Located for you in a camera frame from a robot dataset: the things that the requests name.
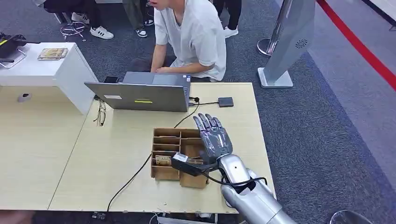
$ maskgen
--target white sneaker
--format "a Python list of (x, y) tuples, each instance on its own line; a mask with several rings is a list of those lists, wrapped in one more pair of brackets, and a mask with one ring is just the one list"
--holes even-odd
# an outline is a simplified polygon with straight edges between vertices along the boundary
[(100, 27), (98, 27), (98, 28), (96, 28), (96, 29), (93, 29), (93, 28), (91, 27), (90, 32), (91, 32), (91, 34), (92, 34), (93, 36), (99, 37), (99, 38), (102, 38), (102, 39), (105, 39), (105, 40), (112, 39), (112, 38), (114, 37), (114, 35), (113, 35), (112, 33), (110, 33), (109, 31), (107, 31), (107, 30), (106, 30), (105, 28), (103, 28), (102, 26), (100, 26)]
[(144, 25), (146, 27), (152, 26), (152, 25), (154, 25), (154, 20), (147, 20), (147, 21), (144, 22)]
[(137, 33), (137, 35), (138, 35), (139, 37), (141, 37), (141, 38), (147, 37), (147, 32), (144, 30), (144, 28), (137, 29), (137, 30), (135, 30), (135, 31), (136, 31), (136, 33)]
[(88, 19), (88, 17), (86, 17), (85, 14), (78, 15), (77, 13), (72, 13), (71, 14), (71, 20), (76, 21), (76, 22), (83, 22), (85, 24), (89, 24), (89, 19)]
[(238, 34), (238, 28), (236, 28), (235, 30), (232, 30), (232, 29), (229, 29), (228, 27), (226, 27), (223, 32), (224, 32), (224, 37), (228, 38), (228, 37), (237, 35)]

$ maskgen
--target eyeglasses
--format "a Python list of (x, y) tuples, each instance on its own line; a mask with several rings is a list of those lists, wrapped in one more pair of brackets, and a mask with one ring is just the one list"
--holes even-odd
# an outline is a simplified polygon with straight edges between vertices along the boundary
[(106, 103), (101, 99), (99, 99), (98, 116), (93, 121), (96, 122), (96, 126), (99, 127), (102, 127), (106, 121)]

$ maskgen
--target light wood tabletop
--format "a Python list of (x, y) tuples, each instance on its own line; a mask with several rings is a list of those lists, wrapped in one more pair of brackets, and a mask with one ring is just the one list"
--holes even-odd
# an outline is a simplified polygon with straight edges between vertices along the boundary
[[(253, 87), (250, 83), (192, 83), (191, 96), (200, 103), (233, 97), (234, 107), (201, 105), (198, 112), (216, 116), (233, 143), (233, 153), (248, 168), (267, 178), (274, 191)], [(188, 113), (112, 110), (107, 106), (103, 127), (93, 120), (94, 102), (73, 149), (50, 210), (105, 211), (113, 195), (140, 168), (151, 152), (153, 129), (173, 127)], [(190, 117), (180, 128), (196, 128)], [(210, 175), (220, 179), (218, 171)], [(228, 208), (220, 185), (210, 182), (204, 189), (184, 188), (179, 181), (156, 181), (150, 164), (115, 198), (110, 211), (236, 213)]]
[(0, 86), (0, 105), (0, 210), (46, 210), (86, 116), (57, 87)]

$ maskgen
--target chair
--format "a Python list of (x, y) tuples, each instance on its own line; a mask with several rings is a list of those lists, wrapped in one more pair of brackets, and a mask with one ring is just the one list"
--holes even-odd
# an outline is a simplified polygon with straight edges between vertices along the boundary
[(67, 12), (59, 12), (57, 10), (45, 8), (45, 11), (53, 13), (59, 23), (63, 24), (61, 27), (61, 34), (64, 39), (68, 36), (80, 35), (83, 38), (83, 42), (86, 41), (84, 36), (81, 34), (85, 30), (85, 24), (83, 22), (74, 22), (71, 20), (70, 15)]

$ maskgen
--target cardboard compartment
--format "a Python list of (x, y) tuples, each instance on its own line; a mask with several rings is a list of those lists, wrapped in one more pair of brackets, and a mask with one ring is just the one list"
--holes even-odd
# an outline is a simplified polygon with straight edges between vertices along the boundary
[(180, 138), (178, 137), (154, 137), (154, 144), (172, 144), (172, 145), (180, 145)]
[(153, 151), (173, 151), (173, 152), (180, 152), (180, 145), (153, 144)]
[(181, 130), (182, 139), (201, 139), (201, 135), (198, 129), (183, 129)]
[(156, 180), (179, 180), (179, 171), (172, 167), (151, 166), (151, 177)]
[(200, 151), (204, 145), (199, 130), (156, 128), (153, 134), (151, 177), (156, 180), (179, 180), (182, 187), (204, 188), (207, 178), (191, 176), (172, 168), (169, 159), (177, 152), (189, 157), (189, 162), (203, 164)]

